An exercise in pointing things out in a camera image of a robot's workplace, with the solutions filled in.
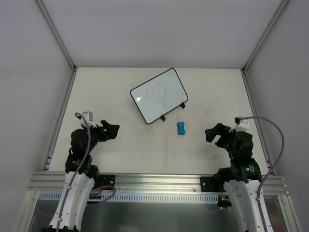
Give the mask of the blue whiteboard eraser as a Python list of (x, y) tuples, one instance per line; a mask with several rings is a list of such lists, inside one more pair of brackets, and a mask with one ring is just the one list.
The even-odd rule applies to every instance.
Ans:
[(177, 134), (178, 135), (185, 135), (185, 123), (183, 121), (177, 122)]

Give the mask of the white whiteboard black frame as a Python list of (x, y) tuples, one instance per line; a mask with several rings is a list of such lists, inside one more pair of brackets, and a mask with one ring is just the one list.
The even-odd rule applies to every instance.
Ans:
[(131, 89), (130, 95), (148, 125), (188, 101), (188, 95), (174, 68)]

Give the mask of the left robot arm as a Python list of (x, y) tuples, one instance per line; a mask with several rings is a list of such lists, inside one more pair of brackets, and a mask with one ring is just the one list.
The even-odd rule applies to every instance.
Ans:
[(115, 139), (120, 126), (105, 120), (101, 120), (100, 125), (82, 120), (81, 126), (70, 135), (64, 187), (54, 216), (48, 227), (41, 229), (42, 232), (81, 231), (90, 194), (103, 189), (111, 190), (112, 194), (107, 197), (109, 200), (116, 193), (114, 176), (102, 177), (98, 167), (92, 164), (90, 153), (99, 142)]

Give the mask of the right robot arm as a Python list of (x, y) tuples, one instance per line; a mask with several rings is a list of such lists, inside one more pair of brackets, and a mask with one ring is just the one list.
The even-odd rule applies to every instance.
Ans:
[(206, 141), (227, 151), (230, 167), (220, 168), (208, 181), (201, 181), (202, 191), (226, 192), (229, 203), (236, 212), (240, 231), (271, 232), (264, 196), (262, 174), (253, 155), (253, 136), (247, 133), (248, 122), (242, 121), (234, 128), (218, 123), (206, 129)]

